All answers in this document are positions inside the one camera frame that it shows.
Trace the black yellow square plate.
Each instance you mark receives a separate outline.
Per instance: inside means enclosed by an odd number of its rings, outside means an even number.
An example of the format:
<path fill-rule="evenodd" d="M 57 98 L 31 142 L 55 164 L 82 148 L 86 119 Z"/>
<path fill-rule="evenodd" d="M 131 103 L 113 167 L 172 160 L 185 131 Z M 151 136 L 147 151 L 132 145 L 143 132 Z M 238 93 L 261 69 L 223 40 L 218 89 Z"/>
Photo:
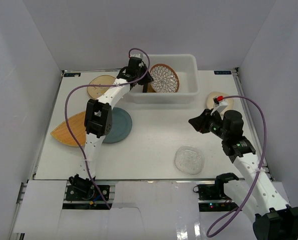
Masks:
<path fill-rule="evenodd" d="M 152 88 L 151 84 L 143 85 L 142 93 L 155 93 L 155 90 Z"/>

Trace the floral round bowl plate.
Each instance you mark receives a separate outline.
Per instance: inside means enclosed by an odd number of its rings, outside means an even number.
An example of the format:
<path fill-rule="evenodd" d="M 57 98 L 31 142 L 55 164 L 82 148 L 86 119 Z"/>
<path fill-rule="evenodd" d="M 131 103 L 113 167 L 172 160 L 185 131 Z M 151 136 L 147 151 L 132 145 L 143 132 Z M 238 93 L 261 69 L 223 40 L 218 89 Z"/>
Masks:
<path fill-rule="evenodd" d="M 153 81 L 150 83 L 156 93 L 176 93 L 180 83 L 177 73 L 168 65 L 163 63 L 155 64 L 150 69 Z"/>

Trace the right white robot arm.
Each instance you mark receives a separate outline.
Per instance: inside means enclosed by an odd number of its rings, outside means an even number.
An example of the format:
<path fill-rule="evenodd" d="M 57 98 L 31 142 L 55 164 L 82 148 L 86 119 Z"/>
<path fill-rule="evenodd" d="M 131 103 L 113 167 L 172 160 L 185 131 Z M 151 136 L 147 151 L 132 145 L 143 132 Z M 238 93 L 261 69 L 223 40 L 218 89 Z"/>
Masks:
<path fill-rule="evenodd" d="M 188 122 L 196 131 L 213 133 L 221 139 L 225 155 L 249 186 L 249 189 L 244 188 L 235 174 L 223 173 L 215 179 L 215 195 L 235 202 L 238 209 L 248 216 L 258 240 L 298 239 L 298 207 L 289 205 L 261 169 L 255 148 L 243 135 L 241 113 L 228 110 L 221 116 L 213 109 L 205 109 Z"/>

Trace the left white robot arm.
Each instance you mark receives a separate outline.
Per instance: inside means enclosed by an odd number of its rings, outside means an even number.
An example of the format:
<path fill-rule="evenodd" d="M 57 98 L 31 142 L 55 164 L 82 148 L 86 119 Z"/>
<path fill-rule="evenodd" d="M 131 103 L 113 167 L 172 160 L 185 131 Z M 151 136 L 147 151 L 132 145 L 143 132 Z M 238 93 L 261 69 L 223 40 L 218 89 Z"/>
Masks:
<path fill-rule="evenodd" d="M 81 168 L 92 184 L 96 184 L 94 174 L 102 142 L 113 127 L 113 108 L 135 85 L 146 85 L 150 82 L 152 82 L 152 77 L 149 74 L 148 65 L 144 63 L 139 54 L 130 56 L 128 65 L 119 71 L 114 83 L 105 85 L 108 90 L 97 99 L 90 99 L 87 102 L 84 119 L 85 146 L 80 144 L 69 126 L 68 103 L 69 98 L 76 90 L 86 88 L 88 85 L 78 86 L 68 94 L 64 108 L 65 122 L 69 133 L 82 152 L 84 163 Z"/>

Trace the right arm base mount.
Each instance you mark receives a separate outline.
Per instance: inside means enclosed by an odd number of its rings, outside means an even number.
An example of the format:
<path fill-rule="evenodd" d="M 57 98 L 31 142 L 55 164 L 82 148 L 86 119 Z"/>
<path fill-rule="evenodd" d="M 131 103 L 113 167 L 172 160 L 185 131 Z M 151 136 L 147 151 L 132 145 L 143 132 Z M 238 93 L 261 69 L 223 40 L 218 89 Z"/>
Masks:
<path fill-rule="evenodd" d="M 237 204 L 229 197 L 220 196 L 214 184 L 198 184 L 192 191 L 198 194 L 199 211 L 229 212 L 237 208 Z"/>

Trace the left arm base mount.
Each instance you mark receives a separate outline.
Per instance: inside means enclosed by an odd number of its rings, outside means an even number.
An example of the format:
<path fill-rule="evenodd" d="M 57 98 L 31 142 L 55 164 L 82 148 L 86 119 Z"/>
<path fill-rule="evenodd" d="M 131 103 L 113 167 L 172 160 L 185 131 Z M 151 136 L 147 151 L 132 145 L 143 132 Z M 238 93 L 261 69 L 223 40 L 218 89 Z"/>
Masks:
<path fill-rule="evenodd" d="M 69 177 L 65 191 L 64 210 L 109 210 L 112 207 L 115 188 L 109 184 L 94 186 L 88 178 L 78 174 Z"/>

